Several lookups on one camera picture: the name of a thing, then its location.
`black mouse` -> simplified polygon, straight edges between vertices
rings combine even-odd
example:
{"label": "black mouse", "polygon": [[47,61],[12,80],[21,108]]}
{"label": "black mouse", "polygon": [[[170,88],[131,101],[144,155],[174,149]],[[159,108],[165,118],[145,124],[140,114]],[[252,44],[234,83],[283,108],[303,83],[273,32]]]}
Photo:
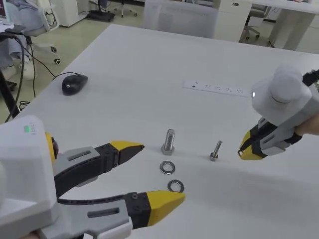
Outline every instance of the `black mouse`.
{"label": "black mouse", "polygon": [[66,96],[75,95],[80,92],[87,82],[88,77],[81,74],[67,76],[62,82],[63,94]]}

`bolt head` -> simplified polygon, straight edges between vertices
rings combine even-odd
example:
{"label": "bolt head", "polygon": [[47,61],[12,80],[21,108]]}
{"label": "bolt head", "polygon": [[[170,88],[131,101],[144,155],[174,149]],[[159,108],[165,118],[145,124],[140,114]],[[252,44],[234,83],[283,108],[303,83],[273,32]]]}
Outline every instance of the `bolt head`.
{"label": "bolt head", "polygon": [[209,158],[210,158],[211,161],[214,161],[214,162],[215,162],[216,159],[218,158],[218,154],[215,155],[214,153],[211,153],[210,156],[209,156]]}
{"label": "bolt head", "polygon": [[164,144],[163,144],[163,146],[160,148],[160,150],[161,150],[161,152],[162,152],[164,155],[172,155],[172,154],[174,153],[175,148],[174,148],[174,146],[173,146],[173,148],[172,148],[171,151],[165,151],[165,150],[164,150]]}

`bolt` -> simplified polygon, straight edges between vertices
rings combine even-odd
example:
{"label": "bolt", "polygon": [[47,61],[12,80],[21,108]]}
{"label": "bolt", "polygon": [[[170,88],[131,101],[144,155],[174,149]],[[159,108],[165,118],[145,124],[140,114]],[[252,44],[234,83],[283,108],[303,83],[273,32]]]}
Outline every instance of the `bolt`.
{"label": "bolt", "polygon": [[166,140],[165,140],[165,143],[163,144],[163,146],[160,148],[161,152],[164,154],[164,155],[172,155],[174,153],[174,146],[173,146],[173,143],[174,143],[174,137],[175,137],[175,131],[174,129],[169,129],[167,131],[167,134],[166,134]]}
{"label": "bolt", "polygon": [[216,159],[218,158],[218,151],[219,151],[219,148],[220,148],[220,146],[221,146],[221,144],[223,143],[223,141],[218,141],[218,143],[217,143],[217,145],[216,145],[216,147],[215,147],[215,150],[214,150],[214,152],[212,152],[211,154],[210,154],[210,160],[211,161],[216,161]]}

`small bolt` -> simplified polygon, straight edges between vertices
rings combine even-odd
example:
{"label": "small bolt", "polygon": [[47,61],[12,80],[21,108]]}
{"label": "small bolt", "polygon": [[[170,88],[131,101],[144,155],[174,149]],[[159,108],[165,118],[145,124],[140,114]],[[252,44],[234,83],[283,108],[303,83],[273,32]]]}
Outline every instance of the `small bolt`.
{"label": "small bolt", "polygon": [[220,146],[221,146],[221,144],[222,144],[223,142],[222,141],[218,141],[218,143],[217,143],[217,145],[216,145],[216,147],[215,147],[215,150],[214,150],[214,152],[212,152],[211,154],[210,154],[210,160],[211,161],[216,161],[216,159],[218,158],[218,151],[219,151],[219,148],[220,148]]}
{"label": "small bolt", "polygon": [[161,152],[164,154],[164,155],[172,155],[174,153],[174,146],[173,146],[173,143],[174,143],[174,137],[175,137],[175,131],[174,129],[169,129],[167,131],[167,134],[166,134],[166,140],[165,140],[165,143],[163,144],[163,146],[160,148]]}

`power strip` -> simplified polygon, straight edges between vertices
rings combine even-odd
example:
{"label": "power strip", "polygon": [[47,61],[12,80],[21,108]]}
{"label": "power strip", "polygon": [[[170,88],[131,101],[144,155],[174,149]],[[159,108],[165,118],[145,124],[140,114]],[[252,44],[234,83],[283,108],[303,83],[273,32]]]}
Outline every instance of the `power strip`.
{"label": "power strip", "polygon": [[250,92],[244,89],[224,86],[212,86],[209,84],[200,83],[198,81],[184,81],[183,87],[192,90],[209,91],[233,96],[248,97],[250,95]]}

